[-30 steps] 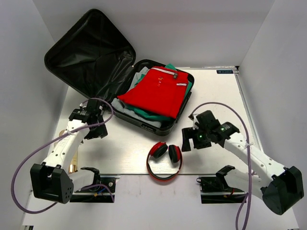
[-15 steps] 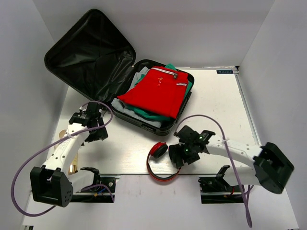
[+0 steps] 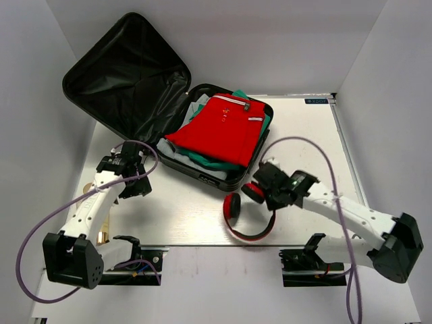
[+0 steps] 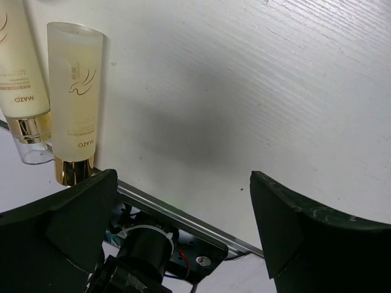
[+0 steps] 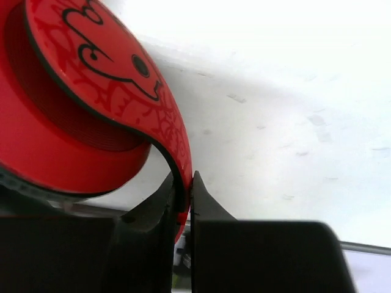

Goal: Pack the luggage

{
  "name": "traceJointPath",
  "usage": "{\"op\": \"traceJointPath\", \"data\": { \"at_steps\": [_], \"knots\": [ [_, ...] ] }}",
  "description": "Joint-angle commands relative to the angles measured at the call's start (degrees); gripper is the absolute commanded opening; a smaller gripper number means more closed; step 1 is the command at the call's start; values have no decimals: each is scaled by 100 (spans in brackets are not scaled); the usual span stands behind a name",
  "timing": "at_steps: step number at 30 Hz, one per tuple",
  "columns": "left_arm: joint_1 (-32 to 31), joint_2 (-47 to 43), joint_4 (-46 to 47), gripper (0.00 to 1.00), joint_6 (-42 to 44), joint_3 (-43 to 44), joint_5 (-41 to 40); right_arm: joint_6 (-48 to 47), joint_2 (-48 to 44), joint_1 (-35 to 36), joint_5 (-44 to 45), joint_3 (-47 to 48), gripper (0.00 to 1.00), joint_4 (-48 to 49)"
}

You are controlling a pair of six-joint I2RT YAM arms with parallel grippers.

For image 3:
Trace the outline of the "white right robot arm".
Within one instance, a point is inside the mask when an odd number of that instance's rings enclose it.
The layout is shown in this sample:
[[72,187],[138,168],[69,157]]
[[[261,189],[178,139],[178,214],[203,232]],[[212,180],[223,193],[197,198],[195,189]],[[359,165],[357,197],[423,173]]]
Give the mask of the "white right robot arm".
[[260,163],[253,178],[263,189],[269,210],[295,205],[345,225],[358,235],[352,239],[316,233],[303,248],[283,250],[282,256],[313,270],[349,263],[354,257],[357,265],[372,268],[390,281],[407,281],[424,248],[414,217],[407,213],[395,217],[336,196],[315,176],[301,170],[287,175],[272,161]]

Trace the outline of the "grey zip hoodie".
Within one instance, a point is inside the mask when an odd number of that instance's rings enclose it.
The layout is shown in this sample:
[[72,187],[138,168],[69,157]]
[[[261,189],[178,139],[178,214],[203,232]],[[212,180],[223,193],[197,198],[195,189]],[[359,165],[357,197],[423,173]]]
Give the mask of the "grey zip hoodie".
[[186,166],[189,166],[198,171],[203,171],[210,176],[214,176],[219,180],[226,180],[228,171],[222,167],[204,166],[204,163],[197,162],[190,157],[190,152],[204,156],[210,153],[210,158],[216,149],[211,145],[209,131],[205,130],[207,119],[204,122],[200,119],[195,122],[192,116],[195,113],[200,113],[202,108],[207,104],[210,97],[207,94],[202,94],[198,99],[191,102],[186,108],[186,114],[180,123],[180,128],[172,134],[162,137],[157,143],[157,149],[160,153],[175,161],[179,161]]

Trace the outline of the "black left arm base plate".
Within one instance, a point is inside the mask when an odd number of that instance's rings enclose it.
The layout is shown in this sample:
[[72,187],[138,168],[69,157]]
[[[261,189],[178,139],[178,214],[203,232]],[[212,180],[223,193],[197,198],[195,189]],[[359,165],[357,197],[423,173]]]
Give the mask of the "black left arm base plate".
[[168,247],[142,247],[140,262],[104,272],[100,286],[160,286],[164,257]]

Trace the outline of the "green jacket with orange letter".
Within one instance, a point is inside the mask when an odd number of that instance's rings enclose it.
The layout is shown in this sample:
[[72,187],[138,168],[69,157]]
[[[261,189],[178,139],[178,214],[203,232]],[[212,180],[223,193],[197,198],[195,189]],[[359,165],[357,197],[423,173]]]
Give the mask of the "green jacket with orange letter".
[[243,90],[203,94],[191,102],[179,130],[164,137],[179,155],[209,169],[248,167],[270,117]]

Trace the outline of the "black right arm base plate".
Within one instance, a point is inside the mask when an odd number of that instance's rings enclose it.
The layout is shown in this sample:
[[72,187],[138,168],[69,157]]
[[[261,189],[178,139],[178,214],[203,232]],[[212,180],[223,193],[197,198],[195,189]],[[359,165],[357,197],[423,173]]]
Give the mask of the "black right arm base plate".
[[279,251],[282,279],[285,288],[346,286],[343,263],[326,263],[317,254],[325,234],[314,234],[305,246]]

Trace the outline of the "red polo shirt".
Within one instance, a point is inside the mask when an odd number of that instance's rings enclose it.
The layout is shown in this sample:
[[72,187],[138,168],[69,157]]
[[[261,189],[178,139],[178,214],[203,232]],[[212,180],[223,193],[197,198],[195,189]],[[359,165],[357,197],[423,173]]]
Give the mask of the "red polo shirt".
[[216,149],[212,158],[247,167],[260,138],[265,104],[218,93],[193,120],[204,122],[204,118],[211,146]]

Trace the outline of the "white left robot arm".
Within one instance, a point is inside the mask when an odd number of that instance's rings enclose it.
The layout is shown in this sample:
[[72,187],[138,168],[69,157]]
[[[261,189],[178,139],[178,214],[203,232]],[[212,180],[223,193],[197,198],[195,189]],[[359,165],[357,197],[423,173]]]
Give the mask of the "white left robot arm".
[[95,288],[105,271],[118,265],[136,269],[142,263],[139,240],[115,236],[97,243],[112,206],[120,199],[146,196],[152,190],[144,168],[144,152],[152,147],[129,140],[115,147],[97,165],[91,187],[72,218],[56,234],[43,240],[43,254],[50,281],[78,288]]

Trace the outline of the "red black headphones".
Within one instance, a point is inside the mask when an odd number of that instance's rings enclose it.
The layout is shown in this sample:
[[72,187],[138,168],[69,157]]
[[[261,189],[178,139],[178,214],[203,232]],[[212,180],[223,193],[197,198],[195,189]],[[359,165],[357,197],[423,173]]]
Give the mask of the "red black headphones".
[[238,221],[241,212],[247,212],[249,215],[258,214],[259,211],[253,211],[255,205],[261,205],[265,202],[266,195],[261,185],[257,182],[249,182],[241,187],[244,196],[237,192],[228,194],[223,201],[223,218],[228,230],[238,239],[255,242],[262,240],[269,235],[275,225],[276,211],[272,211],[269,222],[263,231],[247,235],[234,229],[232,225]]

